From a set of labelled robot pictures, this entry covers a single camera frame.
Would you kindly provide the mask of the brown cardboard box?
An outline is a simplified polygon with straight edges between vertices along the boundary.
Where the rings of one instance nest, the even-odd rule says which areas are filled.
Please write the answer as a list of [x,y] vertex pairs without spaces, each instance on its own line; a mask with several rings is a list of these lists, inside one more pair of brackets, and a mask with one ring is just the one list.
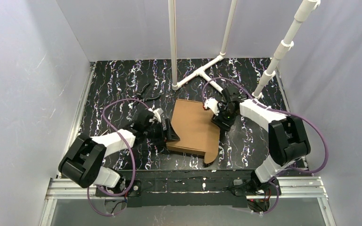
[[177,99],[171,125],[180,140],[168,141],[167,149],[202,156],[205,164],[214,162],[219,153],[221,131],[211,122],[212,115],[203,109],[201,102]]

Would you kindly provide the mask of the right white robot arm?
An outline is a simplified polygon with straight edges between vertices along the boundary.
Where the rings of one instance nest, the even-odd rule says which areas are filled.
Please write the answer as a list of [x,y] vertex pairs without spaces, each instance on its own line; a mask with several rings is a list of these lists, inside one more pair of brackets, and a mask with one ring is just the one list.
[[235,86],[224,88],[222,96],[222,101],[209,98],[203,103],[205,110],[214,113],[211,118],[213,124],[222,130],[230,131],[235,119],[243,116],[268,132],[269,155],[251,173],[250,180],[245,183],[248,188],[261,189],[278,173],[311,152],[302,119],[273,112],[257,99],[240,93]]

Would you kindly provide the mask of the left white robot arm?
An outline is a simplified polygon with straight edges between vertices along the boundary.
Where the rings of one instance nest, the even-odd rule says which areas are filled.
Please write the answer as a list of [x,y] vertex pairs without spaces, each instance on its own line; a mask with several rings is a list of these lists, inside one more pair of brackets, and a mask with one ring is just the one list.
[[116,187],[121,176],[116,171],[103,167],[107,156],[133,148],[145,139],[166,145],[167,142],[179,141],[180,137],[173,129],[161,108],[144,109],[136,119],[117,132],[99,137],[80,134],[62,158],[58,171],[82,188],[92,184]]

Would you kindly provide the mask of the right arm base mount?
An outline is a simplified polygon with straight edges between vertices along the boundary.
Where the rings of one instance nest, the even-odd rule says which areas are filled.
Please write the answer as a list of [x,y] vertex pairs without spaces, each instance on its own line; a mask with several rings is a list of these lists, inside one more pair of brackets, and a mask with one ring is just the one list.
[[272,177],[264,183],[255,177],[251,177],[249,180],[235,179],[225,187],[225,190],[237,197],[262,196],[263,198],[247,200],[249,211],[260,215],[273,211],[281,195],[280,185],[276,177]]

